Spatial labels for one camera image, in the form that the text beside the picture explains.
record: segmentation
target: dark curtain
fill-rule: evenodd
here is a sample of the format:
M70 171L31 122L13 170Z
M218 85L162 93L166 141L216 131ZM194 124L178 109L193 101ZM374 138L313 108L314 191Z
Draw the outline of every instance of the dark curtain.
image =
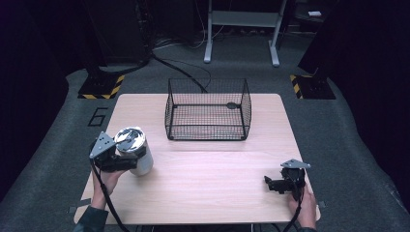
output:
M340 0L299 67L326 75L410 210L410 14L406 1Z
M84 68L75 38L83 38L95 62L102 57L80 0L1 1L0 29L3 199L63 105L66 76Z

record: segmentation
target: yellow and black hazard tape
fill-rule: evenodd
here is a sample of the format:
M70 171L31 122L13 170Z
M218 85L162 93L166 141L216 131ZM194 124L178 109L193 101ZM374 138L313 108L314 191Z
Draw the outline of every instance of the yellow and black hazard tape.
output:
M303 96L303 94L302 94L301 87L300 87L299 84L298 84L298 81L297 81L297 78L296 78L297 76L301 76L301 77L311 77L311 75L294 75L294 74L291 74L291 75L290 75L290 80L292 81L293 90L295 91L296 97L297 97L298 99L303 99L304 96Z
M121 75L118 77L117 82L115 83L114 88L112 89L111 93L109 95L78 95L79 99L113 99L117 95L118 91L120 90L121 84L123 83L124 76Z
M296 98L298 98L298 99L303 99L304 96L302 96L301 88L299 87L299 84L298 84L298 82L296 81L296 75L291 74L291 75L290 75L290 81L292 81L293 90L295 91Z

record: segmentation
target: table leg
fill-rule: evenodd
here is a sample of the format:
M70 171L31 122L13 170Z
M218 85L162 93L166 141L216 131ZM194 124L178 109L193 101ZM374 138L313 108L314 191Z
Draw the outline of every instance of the table leg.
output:
M287 0L283 0L281 5L280 5L280 10L278 13L278 19L277 19L277 25L275 26L275 32L274 36L272 37L272 40L269 41L269 49L271 51L271 58L272 58L272 65L277 68L279 67L279 58L278 58L278 52L277 52L277 40L278 40L278 34L280 30L280 25L283 19L283 12L284 12L284 7L286 6Z
M206 42L204 63L211 62L212 55L212 0L209 0L208 6L208 41Z

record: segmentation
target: wire mesh basket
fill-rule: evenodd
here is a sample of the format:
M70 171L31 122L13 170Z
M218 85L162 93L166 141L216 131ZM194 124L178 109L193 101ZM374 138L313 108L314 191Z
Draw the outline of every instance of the wire mesh basket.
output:
M168 139L245 140L250 119L246 79L168 79Z

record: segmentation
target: metal canister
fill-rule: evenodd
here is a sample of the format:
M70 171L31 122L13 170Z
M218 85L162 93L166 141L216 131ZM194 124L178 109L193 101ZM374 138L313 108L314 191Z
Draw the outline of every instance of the metal canister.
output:
M114 141L121 155L134 155L138 157L136 169L130 170L132 174L142 176L151 171L154 160L145 133L141 128L122 129L115 135Z

